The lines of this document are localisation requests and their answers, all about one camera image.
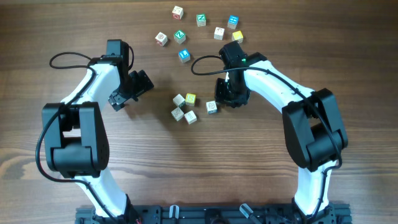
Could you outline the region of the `blue P block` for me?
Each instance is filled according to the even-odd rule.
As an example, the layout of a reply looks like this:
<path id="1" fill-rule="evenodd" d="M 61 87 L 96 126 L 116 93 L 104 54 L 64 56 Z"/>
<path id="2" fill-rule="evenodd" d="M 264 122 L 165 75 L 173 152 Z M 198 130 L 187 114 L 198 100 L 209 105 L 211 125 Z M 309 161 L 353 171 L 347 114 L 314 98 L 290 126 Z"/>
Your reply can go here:
<path id="1" fill-rule="evenodd" d="M 208 114 L 216 113 L 218 111 L 216 101 L 206 102 L 206 109 Z"/>

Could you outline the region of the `yellow top block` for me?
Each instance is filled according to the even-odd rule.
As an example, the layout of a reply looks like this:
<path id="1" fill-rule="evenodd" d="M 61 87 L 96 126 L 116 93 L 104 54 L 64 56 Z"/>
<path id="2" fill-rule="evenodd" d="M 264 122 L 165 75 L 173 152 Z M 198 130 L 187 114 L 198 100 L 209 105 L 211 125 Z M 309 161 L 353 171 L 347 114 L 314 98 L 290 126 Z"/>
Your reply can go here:
<path id="1" fill-rule="evenodd" d="M 196 95 L 192 93 L 187 93 L 185 97 L 185 104 L 188 106 L 194 106 L 196 102 Z"/>

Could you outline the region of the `green V block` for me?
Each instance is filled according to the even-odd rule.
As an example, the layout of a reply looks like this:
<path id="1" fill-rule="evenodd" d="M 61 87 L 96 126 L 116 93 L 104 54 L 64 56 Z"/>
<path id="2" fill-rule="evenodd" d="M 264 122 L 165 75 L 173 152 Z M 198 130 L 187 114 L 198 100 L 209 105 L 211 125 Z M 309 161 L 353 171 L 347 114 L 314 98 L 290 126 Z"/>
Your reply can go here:
<path id="1" fill-rule="evenodd" d="M 175 96 L 172 101 L 179 108 L 181 108 L 185 104 L 185 98 L 181 94 Z"/>

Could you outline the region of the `red A block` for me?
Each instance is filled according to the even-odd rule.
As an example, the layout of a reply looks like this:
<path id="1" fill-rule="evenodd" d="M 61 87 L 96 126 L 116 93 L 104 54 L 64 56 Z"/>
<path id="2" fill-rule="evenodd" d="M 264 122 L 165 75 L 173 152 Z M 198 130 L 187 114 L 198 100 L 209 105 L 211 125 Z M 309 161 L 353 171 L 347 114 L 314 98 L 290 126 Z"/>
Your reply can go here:
<path id="1" fill-rule="evenodd" d="M 193 112 L 193 110 L 184 114 L 184 118 L 186 119 L 188 124 L 192 124 L 197 120 L 197 116 Z"/>

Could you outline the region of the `green-edged wooden block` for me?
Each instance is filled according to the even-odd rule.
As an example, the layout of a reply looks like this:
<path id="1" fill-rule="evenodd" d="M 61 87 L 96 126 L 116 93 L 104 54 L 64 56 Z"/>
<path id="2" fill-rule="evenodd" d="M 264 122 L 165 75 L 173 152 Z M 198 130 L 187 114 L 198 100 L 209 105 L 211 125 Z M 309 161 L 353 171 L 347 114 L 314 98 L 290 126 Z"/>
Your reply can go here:
<path id="1" fill-rule="evenodd" d="M 172 110 L 171 114 L 176 121 L 180 121 L 184 117 L 184 112 L 179 107 Z"/>

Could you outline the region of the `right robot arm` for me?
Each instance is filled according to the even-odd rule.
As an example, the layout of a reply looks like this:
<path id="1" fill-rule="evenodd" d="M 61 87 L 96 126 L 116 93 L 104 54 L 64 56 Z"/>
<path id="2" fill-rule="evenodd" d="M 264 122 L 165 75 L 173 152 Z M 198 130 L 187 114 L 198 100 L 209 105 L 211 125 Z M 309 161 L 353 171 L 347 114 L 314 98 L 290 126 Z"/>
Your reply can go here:
<path id="1" fill-rule="evenodd" d="M 240 107 L 254 91 L 281 112 L 285 145 L 298 166 L 294 203 L 303 221 L 321 219 L 329 204 L 331 172 L 341 167 L 341 152 L 348 145 L 334 94 L 295 83 L 262 54 L 245 54 L 237 41 L 224 45 L 219 55 L 226 77 L 216 81 L 216 102 Z"/>

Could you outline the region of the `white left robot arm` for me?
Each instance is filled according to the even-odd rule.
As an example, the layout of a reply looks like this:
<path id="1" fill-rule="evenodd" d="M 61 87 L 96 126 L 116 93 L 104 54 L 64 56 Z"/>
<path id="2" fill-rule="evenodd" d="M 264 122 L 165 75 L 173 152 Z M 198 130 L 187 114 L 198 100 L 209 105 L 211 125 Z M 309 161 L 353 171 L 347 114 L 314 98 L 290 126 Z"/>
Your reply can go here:
<path id="1" fill-rule="evenodd" d="M 101 111 L 115 111 L 151 90 L 145 73 L 132 70 L 134 52 L 120 39 L 107 41 L 106 53 L 90 58 L 85 77 L 59 103 L 42 109 L 43 130 L 35 161 L 39 172 L 58 183 L 76 183 L 92 207 L 76 210 L 76 223 L 139 223 L 141 217 L 108 169 L 109 142 Z"/>

